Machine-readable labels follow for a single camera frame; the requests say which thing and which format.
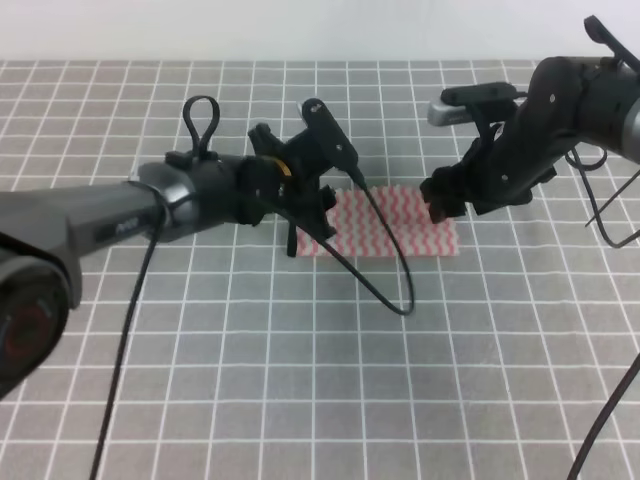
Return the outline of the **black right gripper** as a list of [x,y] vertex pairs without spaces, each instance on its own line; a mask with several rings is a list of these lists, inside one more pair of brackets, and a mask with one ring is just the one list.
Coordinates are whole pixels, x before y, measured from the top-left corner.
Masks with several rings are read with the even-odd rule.
[[483,215],[532,200],[532,189],[557,175],[555,163],[574,145],[571,114],[557,98],[527,100],[505,121],[475,125],[479,136],[463,159],[434,170],[422,182],[432,223],[463,217],[466,206]]

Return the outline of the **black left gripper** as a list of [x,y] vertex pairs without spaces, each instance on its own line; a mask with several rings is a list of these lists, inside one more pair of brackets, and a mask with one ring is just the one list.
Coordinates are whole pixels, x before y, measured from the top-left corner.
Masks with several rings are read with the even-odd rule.
[[[333,190],[320,185],[320,177],[331,165],[307,128],[282,141],[266,124],[258,124],[248,132],[254,150],[246,157],[236,174],[236,185],[247,197],[259,197],[294,217],[305,232],[316,241],[335,235],[327,211],[336,205]],[[297,227],[288,222],[286,255],[297,256]]]

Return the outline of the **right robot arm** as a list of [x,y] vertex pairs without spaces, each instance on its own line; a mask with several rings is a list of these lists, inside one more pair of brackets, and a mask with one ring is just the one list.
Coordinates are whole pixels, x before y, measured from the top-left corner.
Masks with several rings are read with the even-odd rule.
[[479,135],[459,163],[422,182],[435,223],[464,215],[468,205],[483,215],[529,203],[579,143],[639,159],[639,77],[611,64],[551,57],[524,92],[492,82],[448,88],[440,100],[450,113],[431,114],[430,123],[472,122]]

